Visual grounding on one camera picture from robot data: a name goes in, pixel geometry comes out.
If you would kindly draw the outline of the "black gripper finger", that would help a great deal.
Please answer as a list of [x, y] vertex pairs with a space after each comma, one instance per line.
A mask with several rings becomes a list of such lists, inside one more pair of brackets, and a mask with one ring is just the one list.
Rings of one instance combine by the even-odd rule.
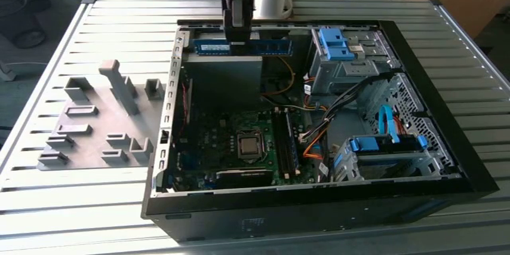
[[240, 26], [234, 25], [232, 10], [223, 11], [224, 36], [230, 45], [230, 55], [247, 55], [247, 42], [251, 33], [251, 15], [238, 14], [242, 17]]

